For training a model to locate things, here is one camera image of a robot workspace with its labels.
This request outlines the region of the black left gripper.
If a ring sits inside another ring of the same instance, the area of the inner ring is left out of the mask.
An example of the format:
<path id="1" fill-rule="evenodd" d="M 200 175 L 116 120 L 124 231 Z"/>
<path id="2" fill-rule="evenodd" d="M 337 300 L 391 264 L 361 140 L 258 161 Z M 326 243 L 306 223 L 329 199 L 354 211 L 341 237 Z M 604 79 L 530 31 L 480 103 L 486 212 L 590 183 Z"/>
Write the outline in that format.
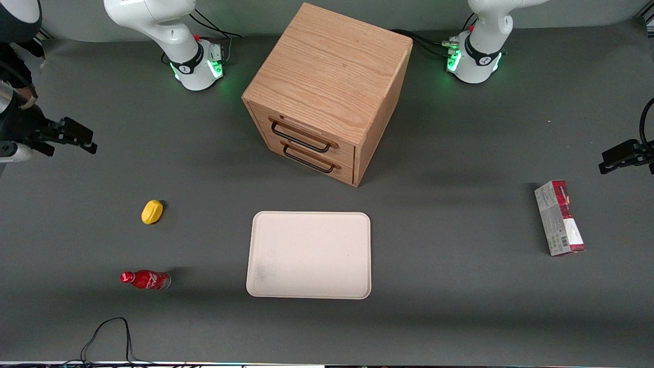
<path id="1" fill-rule="evenodd" d="M 603 162 L 598 165 L 602 175 L 609 174 L 619 168 L 645 165 L 653 175 L 653 152 L 649 142 L 643 144 L 635 139 L 627 140 L 617 145 L 617 147 L 612 147 L 603 152 L 602 159 Z"/>

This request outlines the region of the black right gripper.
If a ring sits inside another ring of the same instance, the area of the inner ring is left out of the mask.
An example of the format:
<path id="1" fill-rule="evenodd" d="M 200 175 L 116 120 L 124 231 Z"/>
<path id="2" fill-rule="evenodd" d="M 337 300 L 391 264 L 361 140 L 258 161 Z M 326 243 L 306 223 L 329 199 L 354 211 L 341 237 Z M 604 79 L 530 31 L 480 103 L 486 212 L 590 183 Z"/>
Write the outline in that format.
<path id="1" fill-rule="evenodd" d="M 2 112 L 1 117 L 2 151 L 9 149 L 9 143 L 13 142 L 46 156 L 53 156 L 53 144 L 66 144 L 66 141 L 59 137 L 62 134 L 64 138 L 79 142 L 79 147 L 89 154 L 97 152 L 98 145 L 92 142 L 94 132 L 72 118 L 61 119 L 56 130 L 56 122 L 47 119 L 37 106 L 21 109 L 12 105 Z"/>

